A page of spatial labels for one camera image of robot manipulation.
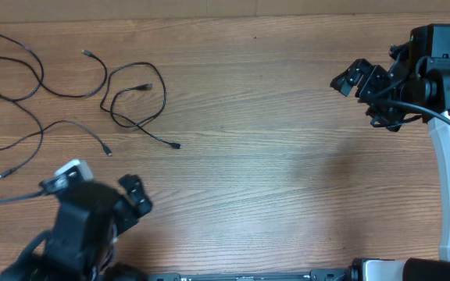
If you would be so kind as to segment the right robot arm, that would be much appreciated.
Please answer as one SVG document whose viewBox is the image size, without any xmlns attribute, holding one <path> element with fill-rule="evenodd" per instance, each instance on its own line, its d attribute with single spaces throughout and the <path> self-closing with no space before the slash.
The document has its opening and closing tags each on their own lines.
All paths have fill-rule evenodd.
<svg viewBox="0 0 450 281">
<path fill-rule="evenodd" d="M 326 273 L 326 280 L 450 281 L 450 24 L 432 23 L 411 30 L 408 42 L 392 45 L 390 69 L 355 60 L 330 87 L 347 96 L 354 91 L 368 106 L 375 128 L 397 132 L 422 120 L 437 157 L 442 227 L 437 261 L 356 258 L 346 270 Z"/>
</svg>

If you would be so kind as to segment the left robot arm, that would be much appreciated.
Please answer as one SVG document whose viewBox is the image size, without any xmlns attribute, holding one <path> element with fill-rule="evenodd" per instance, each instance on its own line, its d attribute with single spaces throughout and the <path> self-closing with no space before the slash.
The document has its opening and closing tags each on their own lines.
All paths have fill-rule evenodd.
<svg viewBox="0 0 450 281">
<path fill-rule="evenodd" d="M 59 201 L 55 224 L 36 236 L 0 273 L 0 281 L 146 280 L 135 267 L 113 264 L 116 238 L 152 210 L 141 178 L 125 175 L 123 193 L 94 180 L 57 178 L 41 182 Z"/>
</svg>

